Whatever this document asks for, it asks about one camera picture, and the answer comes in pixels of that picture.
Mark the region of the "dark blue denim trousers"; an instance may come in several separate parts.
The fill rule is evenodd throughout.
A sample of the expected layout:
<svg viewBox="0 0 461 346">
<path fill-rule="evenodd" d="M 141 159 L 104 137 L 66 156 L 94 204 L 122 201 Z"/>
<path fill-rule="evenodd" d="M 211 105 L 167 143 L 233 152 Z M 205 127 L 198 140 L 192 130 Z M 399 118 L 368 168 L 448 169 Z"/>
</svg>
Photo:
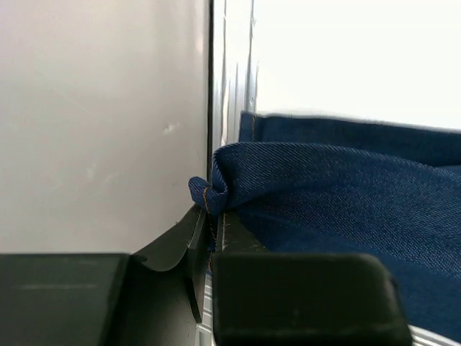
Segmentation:
<svg viewBox="0 0 461 346">
<path fill-rule="evenodd" d="M 245 112 L 189 181 L 274 252 L 363 252 L 396 276 L 415 327 L 460 340 L 460 134 Z"/>
</svg>

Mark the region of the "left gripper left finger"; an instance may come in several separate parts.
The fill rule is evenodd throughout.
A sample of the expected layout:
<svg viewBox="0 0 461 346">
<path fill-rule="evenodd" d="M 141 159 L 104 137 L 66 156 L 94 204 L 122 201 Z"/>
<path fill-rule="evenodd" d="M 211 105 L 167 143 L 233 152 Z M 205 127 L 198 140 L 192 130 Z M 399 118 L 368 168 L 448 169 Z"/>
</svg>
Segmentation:
<svg viewBox="0 0 461 346">
<path fill-rule="evenodd" d="M 207 216 L 134 254 L 3 254 L 3 345 L 193 345 L 202 321 Z"/>
</svg>

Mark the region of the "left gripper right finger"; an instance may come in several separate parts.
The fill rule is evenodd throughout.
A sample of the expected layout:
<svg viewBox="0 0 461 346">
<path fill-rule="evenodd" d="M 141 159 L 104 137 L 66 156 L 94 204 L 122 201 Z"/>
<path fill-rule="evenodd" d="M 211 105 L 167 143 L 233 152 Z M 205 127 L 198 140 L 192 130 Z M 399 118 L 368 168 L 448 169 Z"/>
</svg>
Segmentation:
<svg viewBox="0 0 461 346">
<path fill-rule="evenodd" d="M 396 282 L 368 254 L 273 253 L 225 213 L 211 269 L 217 345 L 411 343 Z"/>
</svg>

